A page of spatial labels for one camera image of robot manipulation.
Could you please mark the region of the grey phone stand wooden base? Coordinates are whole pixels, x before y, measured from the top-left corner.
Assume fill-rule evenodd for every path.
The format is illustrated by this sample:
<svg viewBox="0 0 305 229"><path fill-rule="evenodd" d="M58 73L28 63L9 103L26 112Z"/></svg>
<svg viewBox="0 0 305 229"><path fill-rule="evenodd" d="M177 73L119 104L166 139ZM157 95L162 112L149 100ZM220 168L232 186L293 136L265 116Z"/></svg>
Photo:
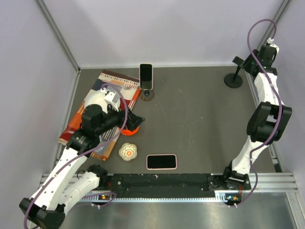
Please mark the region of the grey phone stand wooden base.
<svg viewBox="0 0 305 229"><path fill-rule="evenodd" d="M150 101L154 98L155 96L155 92L153 89L151 90L141 90L139 97L143 100L143 101Z"/></svg>

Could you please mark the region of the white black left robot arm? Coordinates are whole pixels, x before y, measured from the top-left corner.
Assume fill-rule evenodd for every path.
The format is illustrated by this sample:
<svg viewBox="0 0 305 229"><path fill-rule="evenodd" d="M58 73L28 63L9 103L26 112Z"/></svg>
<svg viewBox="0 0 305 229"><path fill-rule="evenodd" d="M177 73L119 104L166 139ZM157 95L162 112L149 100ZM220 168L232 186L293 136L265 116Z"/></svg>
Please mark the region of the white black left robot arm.
<svg viewBox="0 0 305 229"><path fill-rule="evenodd" d="M81 116L79 129L70 137L53 171L30 198L20 202L24 228L30 221L42 229L58 229L68 212L87 193L105 188L107 171L99 165L90 166L83 178L71 186L69 183L91 152L109 144L109 141L101 143L100 136L114 127L134 131L144 120L127 106L122 110L109 104L104 112L98 104L88 105Z"/></svg>

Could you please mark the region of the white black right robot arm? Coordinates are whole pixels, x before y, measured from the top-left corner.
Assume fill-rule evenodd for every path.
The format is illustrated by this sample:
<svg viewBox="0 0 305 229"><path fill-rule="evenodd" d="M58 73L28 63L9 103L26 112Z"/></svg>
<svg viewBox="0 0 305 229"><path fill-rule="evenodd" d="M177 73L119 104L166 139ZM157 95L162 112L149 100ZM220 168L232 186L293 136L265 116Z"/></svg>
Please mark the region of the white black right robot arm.
<svg viewBox="0 0 305 229"><path fill-rule="evenodd" d="M222 182L226 188L246 184L251 165L272 142L281 138L292 115L292 108L278 100L277 70L272 67L278 52L275 44L265 44L253 50L246 60L238 56L233 59L237 71L243 69L253 77L259 104L248 122L246 143L224 170Z"/></svg>

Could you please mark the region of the white-cased smartphone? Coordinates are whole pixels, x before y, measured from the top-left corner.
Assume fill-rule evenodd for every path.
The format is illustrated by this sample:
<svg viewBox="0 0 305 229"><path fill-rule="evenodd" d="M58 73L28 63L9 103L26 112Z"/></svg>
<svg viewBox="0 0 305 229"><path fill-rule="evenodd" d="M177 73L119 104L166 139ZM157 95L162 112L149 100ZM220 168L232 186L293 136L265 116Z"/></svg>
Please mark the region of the white-cased smartphone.
<svg viewBox="0 0 305 229"><path fill-rule="evenodd" d="M153 66L150 63L141 63L139 66L140 88L142 90L153 89Z"/></svg>

